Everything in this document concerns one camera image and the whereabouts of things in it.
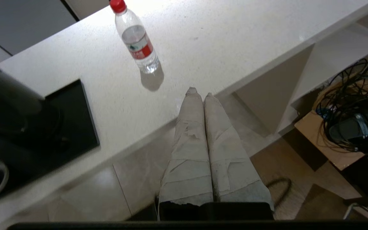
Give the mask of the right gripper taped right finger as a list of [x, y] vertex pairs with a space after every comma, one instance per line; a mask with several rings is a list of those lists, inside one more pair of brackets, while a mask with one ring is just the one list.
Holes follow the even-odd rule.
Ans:
[[214, 221], [273, 220], [274, 204], [267, 186], [247, 155], [239, 134], [218, 98], [204, 100], [214, 201], [206, 205]]

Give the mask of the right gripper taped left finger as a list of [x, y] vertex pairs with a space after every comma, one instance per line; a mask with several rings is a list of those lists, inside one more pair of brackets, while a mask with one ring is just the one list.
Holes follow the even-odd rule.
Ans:
[[158, 195], [158, 220], [199, 220], [214, 201], [203, 100], [190, 87], [176, 121], [171, 157]]

